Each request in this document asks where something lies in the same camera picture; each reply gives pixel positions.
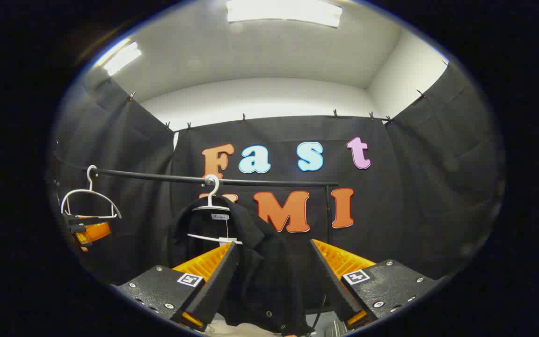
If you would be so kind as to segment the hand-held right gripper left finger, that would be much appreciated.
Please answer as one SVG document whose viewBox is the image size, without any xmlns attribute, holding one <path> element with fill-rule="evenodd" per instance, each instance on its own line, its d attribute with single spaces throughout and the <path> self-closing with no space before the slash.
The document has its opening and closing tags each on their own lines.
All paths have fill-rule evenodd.
<svg viewBox="0 0 539 337">
<path fill-rule="evenodd" d="M 117 290 L 165 322 L 203 332 L 223 301 L 239 259 L 237 244 L 229 242 L 176 267 L 154 266 Z"/>
</svg>

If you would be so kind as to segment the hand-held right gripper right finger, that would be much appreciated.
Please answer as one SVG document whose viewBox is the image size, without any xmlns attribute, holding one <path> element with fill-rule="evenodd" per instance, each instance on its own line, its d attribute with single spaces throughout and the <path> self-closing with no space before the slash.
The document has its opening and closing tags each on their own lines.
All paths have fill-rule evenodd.
<svg viewBox="0 0 539 337">
<path fill-rule="evenodd" d="M 402 263 L 376 263 L 334 245 L 310 240 L 320 266 L 321 289 L 349 330 L 404 311 L 440 284 Z"/>
</svg>

